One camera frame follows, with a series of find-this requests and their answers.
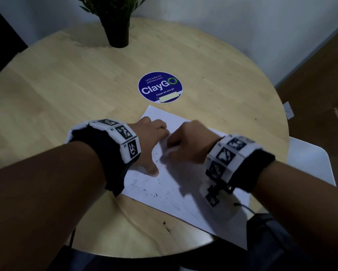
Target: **black fabric wrist strap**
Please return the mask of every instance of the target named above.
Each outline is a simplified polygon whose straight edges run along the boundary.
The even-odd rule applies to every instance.
[[[72,140],[81,141],[89,145],[98,155],[106,178],[105,188],[118,196],[124,189],[124,178],[130,166],[140,156],[137,155],[125,164],[121,158],[120,145],[117,144],[106,131],[87,126],[83,129],[72,131]]]
[[[264,150],[253,151],[233,173],[228,185],[251,193],[260,173],[275,160],[275,156]]]

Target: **forearm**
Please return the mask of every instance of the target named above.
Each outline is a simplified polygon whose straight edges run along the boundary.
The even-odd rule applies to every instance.
[[[105,184],[82,142],[0,169],[0,268],[45,269]]]
[[[338,189],[273,162],[252,194],[308,252],[338,259]]]

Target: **green recycling symbol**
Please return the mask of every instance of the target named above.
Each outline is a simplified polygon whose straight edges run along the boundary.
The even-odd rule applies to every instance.
[[[178,80],[177,79],[175,79],[175,78],[172,78],[172,77],[170,77],[169,79],[168,79],[168,83],[170,83],[170,84],[176,84],[178,82]]]

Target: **white wall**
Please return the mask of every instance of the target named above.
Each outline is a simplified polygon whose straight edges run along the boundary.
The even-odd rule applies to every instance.
[[[31,45],[97,20],[77,0],[0,0],[0,13]],[[251,58],[276,85],[338,28],[338,0],[147,0],[134,15],[183,22]]]

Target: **hand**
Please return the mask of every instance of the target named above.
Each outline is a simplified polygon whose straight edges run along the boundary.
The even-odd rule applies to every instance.
[[[169,160],[204,163],[208,151],[220,139],[199,121],[183,123],[167,140],[168,148],[179,145],[177,150],[169,153]]]
[[[170,134],[166,129],[166,123],[162,120],[152,122],[149,117],[143,117],[137,123],[131,123],[128,126],[136,133],[140,141],[141,154],[135,164],[144,167],[150,176],[157,177],[159,170],[153,162],[152,151],[159,141]]]

